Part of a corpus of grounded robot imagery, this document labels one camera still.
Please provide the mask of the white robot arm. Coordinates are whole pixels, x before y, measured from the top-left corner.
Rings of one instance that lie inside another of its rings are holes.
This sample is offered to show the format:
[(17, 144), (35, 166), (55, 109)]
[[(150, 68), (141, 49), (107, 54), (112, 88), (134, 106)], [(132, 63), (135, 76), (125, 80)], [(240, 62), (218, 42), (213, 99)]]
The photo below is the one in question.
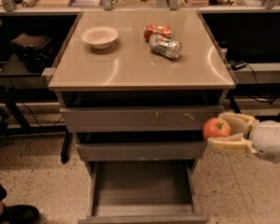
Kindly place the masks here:
[(280, 122), (223, 112), (203, 126), (203, 139), (213, 148), (234, 154), (254, 154), (280, 162)]

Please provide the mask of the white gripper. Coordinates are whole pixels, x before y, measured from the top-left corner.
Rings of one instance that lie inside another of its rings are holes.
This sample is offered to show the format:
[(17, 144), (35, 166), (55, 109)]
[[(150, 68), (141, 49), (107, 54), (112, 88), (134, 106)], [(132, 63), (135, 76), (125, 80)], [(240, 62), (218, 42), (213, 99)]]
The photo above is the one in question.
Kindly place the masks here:
[(233, 154), (256, 154), (262, 160), (280, 162), (280, 122), (259, 122), (253, 116), (232, 112), (218, 116), (230, 124), (233, 135), (209, 137), (207, 143), (210, 146)]

